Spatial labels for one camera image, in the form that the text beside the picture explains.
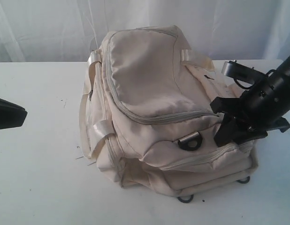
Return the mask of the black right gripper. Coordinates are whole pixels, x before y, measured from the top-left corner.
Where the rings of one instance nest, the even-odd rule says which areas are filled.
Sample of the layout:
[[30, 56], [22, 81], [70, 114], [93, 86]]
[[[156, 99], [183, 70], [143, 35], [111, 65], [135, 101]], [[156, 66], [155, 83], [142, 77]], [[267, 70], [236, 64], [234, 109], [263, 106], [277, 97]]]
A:
[[290, 111], [290, 82], [269, 81], [241, 90], [236, 84], [229, 86], [239, 98], [216, 97], [210, 107], [214, 113], [233, 113], [224, 116], [214, 136], [218, 147], [232, 141], [251, 141], [267, 137], [267, 132], [284, 133], [290, 123], [283, 117]]

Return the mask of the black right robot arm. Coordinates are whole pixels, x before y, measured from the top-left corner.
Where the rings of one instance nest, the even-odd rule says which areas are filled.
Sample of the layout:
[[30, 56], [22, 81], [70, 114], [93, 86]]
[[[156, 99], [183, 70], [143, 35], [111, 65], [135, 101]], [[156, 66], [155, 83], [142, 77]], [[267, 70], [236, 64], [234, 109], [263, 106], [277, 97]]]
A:
[[214, 136], [218, 147], [262, 139], [268, 131], [284, 133], [290, 128], [283, 117], [290, 110], [290, 56], [265, 74], [236, 61], [225, 62], [222, 73], [244, 91], [238, 98], [216, 97], [210, 104], [214, 113], [224, 114]]

